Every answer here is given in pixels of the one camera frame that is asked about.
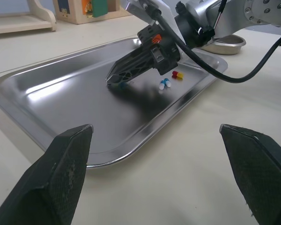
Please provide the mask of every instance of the white table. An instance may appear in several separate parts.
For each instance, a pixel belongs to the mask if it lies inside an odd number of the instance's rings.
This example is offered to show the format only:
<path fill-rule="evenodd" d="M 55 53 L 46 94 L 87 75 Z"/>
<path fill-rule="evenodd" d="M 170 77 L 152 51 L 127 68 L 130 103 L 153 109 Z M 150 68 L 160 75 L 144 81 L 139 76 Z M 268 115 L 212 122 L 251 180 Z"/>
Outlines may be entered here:
<path fill-rule="evenodd" d="M 60 22 L 55 33 L 0 36 L 0 76 L 134 36 L 145 26 L 131 16 L 80 26 Z M 223 58 L 229 63 L 225 74 L 241 77 L 279 36 L 237 34 L 247 46 Z M 235 183 L 219 134 L 222 123 L 263 132 L 281 145 L 281 47 L 251 81 L 217 81 L 128 160 L 87 171 L 72 224 L 256 225 Z M 42 154 L 0 109 L 0 205 Z"/>

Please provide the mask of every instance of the metal tray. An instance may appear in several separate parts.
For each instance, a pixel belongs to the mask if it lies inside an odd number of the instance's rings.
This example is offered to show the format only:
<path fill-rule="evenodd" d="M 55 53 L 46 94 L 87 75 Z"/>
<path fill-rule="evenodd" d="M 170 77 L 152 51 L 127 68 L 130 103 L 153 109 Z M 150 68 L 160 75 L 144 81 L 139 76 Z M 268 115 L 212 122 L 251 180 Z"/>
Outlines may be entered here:
<path fill-rule="evenodd" d="M 155 69 L 124 89 L 106 86 L 113 63 L 139 46 L 126 39 L 86 50 L 0 78 L 0 107 L 42 149 L 65 130 L 94 126 L 88 168 L 110 165 L 132 155 L 216 78 L 191 61 L 180 64 L 182 81 Z M 227 63 L 197 50 L 213 68 Z M 162 79 L 172 87 L 159 90 Z"/>

